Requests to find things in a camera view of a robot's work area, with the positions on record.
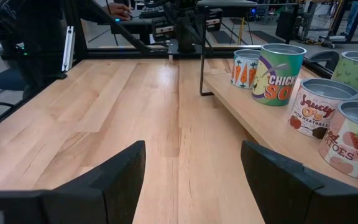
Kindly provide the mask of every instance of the wooden tabletop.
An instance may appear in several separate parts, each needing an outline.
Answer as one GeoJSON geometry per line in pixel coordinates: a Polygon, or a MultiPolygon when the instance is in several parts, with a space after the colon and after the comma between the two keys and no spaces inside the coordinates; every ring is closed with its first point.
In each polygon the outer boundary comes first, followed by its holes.
{"type": "MultiPolygon", "coordinates": [[[[207,60],[206,72],[229,67],[207,60]]],[[[85,60],[0,124],[0,190],[52,189],[146,143],[134,223],[263,223],[246,132],[198,93],[200,60],[85,60]]]]}
{"type": "Polygon", "coordinates": [[[259,144],[358,188],[358,179],[339,172],[321,158],[318,152],[320,139],[305,136],[288,124],[300,81],[313,77],[315,74],[302,68],[286,106],[267,106],[256,102],[252,98],[252,90],[230,84],[230,73],[207,75],[204,82],[259,144]]]}

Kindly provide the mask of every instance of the carrot illustration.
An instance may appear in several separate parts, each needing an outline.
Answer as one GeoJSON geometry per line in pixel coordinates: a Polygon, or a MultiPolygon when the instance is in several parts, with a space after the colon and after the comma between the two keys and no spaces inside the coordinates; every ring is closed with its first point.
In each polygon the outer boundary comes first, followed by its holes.
{"type": "Polygon", "coordinates": [[[237,81],[238,81],[238,79],[239,79],[239,76],[240,76],[240,73],[241,73],[241,66],[240,66],[240,64],[241,64],[241,61],[238,60],[238,61],[237,61],[237,66],[236,66],[236,82],[235,82],[235,83],[237,83],[237,81]]]}
{"type": "Polygon", "coordinates": [[[256,75],[256,68],[254,68],[257,64],[252,63],[252,68],[249,70],[249,83],[252,83],[254,81],[255,75],[256,75]]]}
{"type": "Polygon", "coordinates": [[[241,88],[246,87],[244,85],[244,83],[247,82],[247,72],[248,72],[248,65],[246,64],[246,66],[244,67],[244,71],[242,71],[242,75],[241,75],[241,79],[240,79],[240,81],[242,82],[242,84],[240,85],[241,88]]]}

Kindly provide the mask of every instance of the white can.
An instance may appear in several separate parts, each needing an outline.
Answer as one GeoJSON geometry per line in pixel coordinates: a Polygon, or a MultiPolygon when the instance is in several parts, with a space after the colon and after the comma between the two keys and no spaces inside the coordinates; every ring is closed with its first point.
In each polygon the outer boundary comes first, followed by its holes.
{"type": "Polygon", "coordinates": [[[358,100],[338,105],[319,153],[335,169],[358,178],[358,100]]]}
{"type": "Polygon", "coordinates": [[[260,51],[237,50],[234,52],[234,65],[231,83],[239,88],[252,88],[258,66],[260,51]]]}
{"type": "Polygon", "coordinates": [[[288,122],[302,134],[322,139],[338,104],[358,100],[358,91],[346,84],[308,78],[301,81],[288,122]]]}

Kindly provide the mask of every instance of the person's hand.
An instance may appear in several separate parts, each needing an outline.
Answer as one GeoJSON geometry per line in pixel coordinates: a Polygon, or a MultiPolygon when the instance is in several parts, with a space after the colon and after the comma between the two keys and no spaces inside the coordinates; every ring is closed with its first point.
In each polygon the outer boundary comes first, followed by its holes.
{"type": "Polygon", "coordinates": [[[122,20],[130,20],[131,17],[129,16],[131,14],[131,9],[129,9],[126,5],[124,4],[119,4],[119,3],[110,3],[109,6],[105,6],[104,7],[107,12],[109,12],[110,9],[110,13],[112,16],[122,19],[122,20]]]}

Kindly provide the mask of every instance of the tomato can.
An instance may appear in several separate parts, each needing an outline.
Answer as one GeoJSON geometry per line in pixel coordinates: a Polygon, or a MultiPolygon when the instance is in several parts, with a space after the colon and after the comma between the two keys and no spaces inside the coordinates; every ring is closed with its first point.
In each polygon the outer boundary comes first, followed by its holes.
{"type": "Polygon", "coordinates": [[[252,83],[253,99],[270,106],[287,105],[305,53],[294,45],[263,45],[252,83]]]}
{"type": "Polygon", "coordinates": [[[301,81],[288,122],[302,134],[322,139],[339,103],[358,100],[358,90],[324,78],[301,81]]]}
{"type": "Polygon", "coordinates": [[[237,50],[234,52],[234,65],[231,73],[231,83],[239,88],[251,88],[254,80],[260,51],[237,50]]]}
{"type": "Polygon", "coordinates": [[[335,169],[358,178],[358,100],[338,105],[319,153],[335,169]]]}

